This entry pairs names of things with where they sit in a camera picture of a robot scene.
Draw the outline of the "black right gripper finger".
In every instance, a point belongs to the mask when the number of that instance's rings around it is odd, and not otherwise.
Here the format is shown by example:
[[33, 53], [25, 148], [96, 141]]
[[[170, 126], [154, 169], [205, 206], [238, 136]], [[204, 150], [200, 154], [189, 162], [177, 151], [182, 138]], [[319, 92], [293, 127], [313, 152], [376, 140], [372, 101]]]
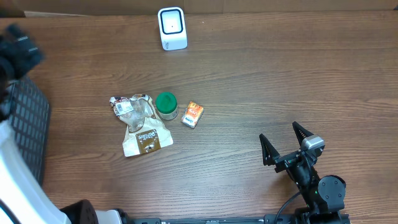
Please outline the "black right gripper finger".
[[302, 141], [309, 137], [312, 136], [313, 133], [311, 133], [310, 131], [306, 130], [304, 127], [302, 127], [301, 125], [298, 124], [298, 122], [294, 121], [292, 123], [292, 127], [294, 129], [295, 135], [297, 137], [298, 143], [299, 145], [302, 144]]
[[280, 157], [280, 154], [277, 152], [277, 150], [270, 143], [270, 141], [265, 137], [264, 134], [260, 134], [259, 139], [260, 139], [261, 147], [262, 147], [263, 164], [265, 166], [275, 165], [275, 161]]

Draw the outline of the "small orange snack packet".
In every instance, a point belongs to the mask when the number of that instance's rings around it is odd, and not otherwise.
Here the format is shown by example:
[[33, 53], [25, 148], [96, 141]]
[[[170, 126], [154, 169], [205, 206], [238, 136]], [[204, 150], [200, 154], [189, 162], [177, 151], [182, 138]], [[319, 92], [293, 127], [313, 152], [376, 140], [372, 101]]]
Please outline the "small orange snack packet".
[[190, 128], [195, 128], [204, 112], [204, 107], [191, 101], [182, 116], [182, 123]]

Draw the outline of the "green lid jar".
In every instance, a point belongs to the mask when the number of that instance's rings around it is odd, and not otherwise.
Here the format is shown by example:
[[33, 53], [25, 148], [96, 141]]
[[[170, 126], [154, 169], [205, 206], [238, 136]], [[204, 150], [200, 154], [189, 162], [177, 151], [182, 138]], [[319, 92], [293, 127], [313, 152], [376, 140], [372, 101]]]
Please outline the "green lid jar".
[[164, 120], [172, 120], [178, 115], [176, 97], [170, 92], [160, 93], [155, 101], [159, 116]]

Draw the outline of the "brown beige cookie pouch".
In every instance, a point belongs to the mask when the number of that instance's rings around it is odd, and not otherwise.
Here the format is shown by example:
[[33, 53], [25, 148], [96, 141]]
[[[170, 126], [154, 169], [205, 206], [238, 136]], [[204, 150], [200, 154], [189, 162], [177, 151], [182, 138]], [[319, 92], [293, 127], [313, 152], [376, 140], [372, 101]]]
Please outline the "brown beige cookie pouch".
[[126, 157], [154, 152], [174, 143], [171, 132], [155, 112], [149, 95], [113, 96], [109, 104], [116, 117], [127, 124], [123, 141]]

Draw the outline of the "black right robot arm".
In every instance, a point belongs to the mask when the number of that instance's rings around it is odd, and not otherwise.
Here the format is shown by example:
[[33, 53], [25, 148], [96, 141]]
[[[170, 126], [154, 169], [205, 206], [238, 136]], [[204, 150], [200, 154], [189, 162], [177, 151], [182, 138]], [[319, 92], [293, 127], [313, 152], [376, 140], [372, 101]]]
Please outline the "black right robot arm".
[[286, 171], [298, 192], [286, 201], [276, 214], [265, 215], [265, 223], [350, 223], [344, 209], [346, 182], [337, 175], [319, 177], [314, 165], [323, 153], [325, 142], [299, 125], [292, 123], [299, 149], [281, 156], [264, 134], [259, 135], [262, 162], [274, 166], [277, 173]]

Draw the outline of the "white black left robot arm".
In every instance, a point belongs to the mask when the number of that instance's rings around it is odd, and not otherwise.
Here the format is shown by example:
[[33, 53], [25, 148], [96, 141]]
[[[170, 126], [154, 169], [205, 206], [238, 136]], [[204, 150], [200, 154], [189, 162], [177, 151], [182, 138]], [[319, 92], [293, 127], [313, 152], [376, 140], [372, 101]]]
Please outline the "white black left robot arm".
[[[22, 79], [44, 55], [16, 24], [1, 34], [1, 100], [8, 86]], [[1, 111], [1, 222], [9, 223], [129, 223], [119, 209], [95, 210], [88, 200], [58, 209], [46, 196], [24, 162], [15, 141], [15, 131]]]

